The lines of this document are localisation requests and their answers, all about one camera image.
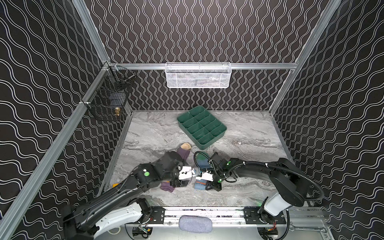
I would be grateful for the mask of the blue sock orange cuff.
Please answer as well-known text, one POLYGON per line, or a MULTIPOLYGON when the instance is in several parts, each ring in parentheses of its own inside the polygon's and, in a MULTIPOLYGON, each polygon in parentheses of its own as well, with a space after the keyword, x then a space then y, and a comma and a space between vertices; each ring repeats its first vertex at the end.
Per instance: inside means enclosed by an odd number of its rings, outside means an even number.
POLYGON ((209 164, 209 159, 205 156, 205 153, 194 154, 194 161, 198 167, 195 189, 196 190, 206 190, 207 184, 213 181, 212 171, 209 170, 211 165, 209 164))

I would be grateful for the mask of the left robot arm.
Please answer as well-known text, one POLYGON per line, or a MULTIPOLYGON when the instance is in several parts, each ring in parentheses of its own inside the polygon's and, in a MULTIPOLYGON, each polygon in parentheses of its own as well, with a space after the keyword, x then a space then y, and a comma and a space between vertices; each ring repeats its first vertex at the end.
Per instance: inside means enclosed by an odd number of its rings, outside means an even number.
POLYGON ((96 225, 98 221, 162 182, 178 180, 186 165, 177 152, 166 152, 153 163, 139 164, 120 184, 93 200, 77 207, 66 205, 62 211, 65 239, 93 240, 101 229, 96 225))

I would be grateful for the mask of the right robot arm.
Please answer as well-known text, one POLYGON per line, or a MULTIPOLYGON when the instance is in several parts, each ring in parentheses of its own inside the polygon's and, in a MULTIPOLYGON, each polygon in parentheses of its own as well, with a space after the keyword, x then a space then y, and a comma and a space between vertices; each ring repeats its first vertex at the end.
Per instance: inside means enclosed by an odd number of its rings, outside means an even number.
POLYGON ((288 159, 279 158, 276 162, 243 161, 232 158, 229 161, 220 160, 219 156, 208 159, 213 174, 210 185, 216 191, 221 190, 222 182, 229 178, 251 178, 268 181, 277 192, 267 197, 258 210, 263 222, 272 220, 283 210, 302 207, 307 201, 320 201, 325 193, 321 186, 311 180, 288 159))

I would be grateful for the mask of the purple sock tan toe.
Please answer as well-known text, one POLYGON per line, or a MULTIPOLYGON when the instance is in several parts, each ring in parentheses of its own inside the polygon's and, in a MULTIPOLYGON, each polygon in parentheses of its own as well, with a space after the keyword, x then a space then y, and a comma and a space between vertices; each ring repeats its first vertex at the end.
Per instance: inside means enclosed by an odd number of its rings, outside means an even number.
MULTIPOLYGON (((192 146, 189 143, 183 143, 178 147, 176 151, 178 155, 174 160, 174 162, 176 163, 176 168, 173 170, 171 178, 174 176, 178 176, 179 171, 183 166, 189 166, 187 160, 191 153, 191 149, 192 146)), ((169 193, 172 193, 175 190, 175 188, 171 187, 170 180, 162 182, 160 189, 169 193)))

